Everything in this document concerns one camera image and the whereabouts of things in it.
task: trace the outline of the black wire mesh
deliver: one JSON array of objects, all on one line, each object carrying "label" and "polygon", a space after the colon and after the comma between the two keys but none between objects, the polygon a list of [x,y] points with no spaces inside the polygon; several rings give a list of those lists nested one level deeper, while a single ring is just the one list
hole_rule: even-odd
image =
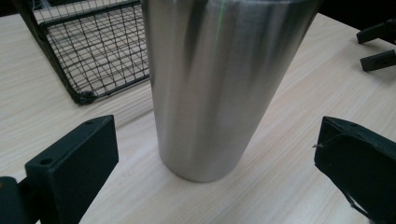
[{"label": "black wire mesh", "polygon": [[142,9],[136,2],[30,2],[62,67],[58,75],[68,82],[65,86],[73,89],[78,103],[87,104],[149,78]]},{"label": "black wire mesh", "polygon": [[102,96],[149,75],[140,6],[48,28],[49,43],[73,89]]}]

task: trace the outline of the black plastic bracket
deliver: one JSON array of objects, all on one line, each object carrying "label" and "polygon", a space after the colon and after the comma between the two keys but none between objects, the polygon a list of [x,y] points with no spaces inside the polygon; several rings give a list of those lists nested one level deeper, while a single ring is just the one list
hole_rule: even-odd
[{"label": "black plastic bracket", "polygon": [[0,223],[79,223],[118,161],[113,116],[80,124],[28,161],[21,183],[0,177]]},{"label": "black plastic bracket", "polygon": [[394,49],[361,59],[361,67],[365,72],[391,67],[393,65],[396,65],[396,52]]},{"label": "black plastic bracket", "polygon": [[315,164],[351,206],[375,223],[396,223],[396,143],[356,123],[324,117]]}]

